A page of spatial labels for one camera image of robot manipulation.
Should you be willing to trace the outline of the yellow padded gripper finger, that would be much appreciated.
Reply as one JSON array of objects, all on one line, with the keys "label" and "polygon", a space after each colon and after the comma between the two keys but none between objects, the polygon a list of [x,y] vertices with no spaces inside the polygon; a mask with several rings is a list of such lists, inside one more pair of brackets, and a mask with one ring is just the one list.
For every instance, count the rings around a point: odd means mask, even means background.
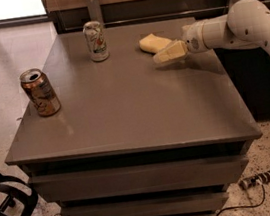
[{"label": "yellow padded gripper finger", "polygon": [[184,41],[174,40],[154,55],[156,64],[168,64],[171,61],[182,59],[187,55],[188,47]]}]

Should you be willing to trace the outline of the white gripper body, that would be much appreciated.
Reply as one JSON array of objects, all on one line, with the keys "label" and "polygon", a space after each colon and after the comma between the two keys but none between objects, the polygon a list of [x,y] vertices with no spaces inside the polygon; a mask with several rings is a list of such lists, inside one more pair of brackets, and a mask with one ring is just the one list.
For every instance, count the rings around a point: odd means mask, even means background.
[{"label": "white gripper body", "polygon": [[204,44],[203,27],[203,21],[182,27],[182,40],[184,40],[186,47],[191,53],[202,53],[208,50]]}]

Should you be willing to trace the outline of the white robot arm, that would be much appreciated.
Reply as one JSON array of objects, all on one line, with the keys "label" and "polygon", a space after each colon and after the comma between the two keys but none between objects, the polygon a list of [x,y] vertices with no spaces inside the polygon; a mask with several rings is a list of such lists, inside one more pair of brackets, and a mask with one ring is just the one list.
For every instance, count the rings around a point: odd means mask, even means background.
[{"label": "white robot arm", "polygon": [[258,0],[239,0],[226,15],[183,26],[181,40],[174,40],[154,55],[158,65],[169,65],[209,49],[261,48],[270,56],[270,10]]}]

